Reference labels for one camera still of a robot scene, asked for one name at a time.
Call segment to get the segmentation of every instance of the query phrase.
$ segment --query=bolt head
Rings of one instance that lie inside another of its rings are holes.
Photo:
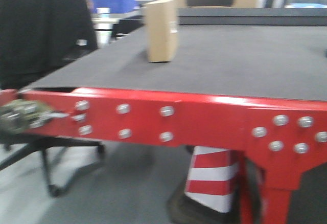
[[[131,107],[129,104],[120,104],[116,107],[116,111],[118,114],[126,114],[131,111]]]
[[[86,114],[79,114],[79,115],[75,115],[75,116],[72,116],[72,119],[75,121],[75,122],[85,122],[86,120]]]
[[[269,144],[269,149],[271,151],[281,151],[284,147],[284,144],[282,141],[273,141]]]
[[[319,132],[316,134],[316,141],[320,142],[320,143],[325,143],[327,142],[327,132],[323,131],[323,132]]]
[[[164,106],[160,109],[160,114],[163,117],[172,116],[175,113],[175,109],[172,106]]]
[[[160,139],[162,142],[168,142],[168,141],[171,141],[173,138],[174,138],[174,135],[173,135],[173,133],[171,133],[171,132],[163,132],[163,133],[161,133],[160,136],[159,136],[159,139]]]
[[[92,133],[92,126],[91,125],[86,125],[86,126],[80,127],[78,129],[78,134],[80,136],[89,135],[90,133]]]
[[[273,118],[273,123],[276,125],[276,126],[284,126],[286,124],[288,124],[288,116],[286,115],[278,115],[278,116],[275,116]]]
[[[309,151],[309,145],[307,143],[299,143],[294,146],[294,151],[298,154],[304,154]]]
[[[119,139],[127,139],[132,136],[132,131],[129,128],[122,129],[118,132]]]
[[[87,100],[81,100],[76,102],[75,109],[76,110],[88,110],[90,108],[90,103]]]
[[[24,114],[32,114],[32,113],[36,112],[36,110],[37,110],[37,104],[31,104],[31,105],[24,107],[23,112],[24,112]]]
[[[261,138],[267,135],[267,129],[265,127],[257,127],[252,130],[252,135],[256,138]]]
[[[313,125],[313,118],[312,117],[301,117],[297,124],[302,128],[310,128]]]

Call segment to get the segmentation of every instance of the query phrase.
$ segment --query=table top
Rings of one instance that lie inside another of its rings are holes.
[[[180,26],[167,63],[129,36],[31,84],[327,101],[327,27]]]

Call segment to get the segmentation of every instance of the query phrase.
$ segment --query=black office chair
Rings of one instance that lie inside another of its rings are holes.
[[[2,89],[20,89],[97,49],[96,35],[85,0],[0,0],[0,83]],[[40,151],[48,191],[59,196],[63,189],[50,177],[47,149],[94,146],[99,141],[8,135],[0,131],[0,144],[27,144],[0,163],[0,171]]]

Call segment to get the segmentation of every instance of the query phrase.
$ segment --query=blue crate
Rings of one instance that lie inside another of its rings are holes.
[[[128,13],[133,11],[135,0],[92,0],[94,9],[93,13],[97,12],[97,8],[110,8],[110,13]]]

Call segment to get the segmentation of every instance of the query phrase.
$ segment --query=black jacket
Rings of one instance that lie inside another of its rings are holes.
[[[97,49],[85,0],[0,0],[2,88],[20,88],[64,66],[78,39]]]

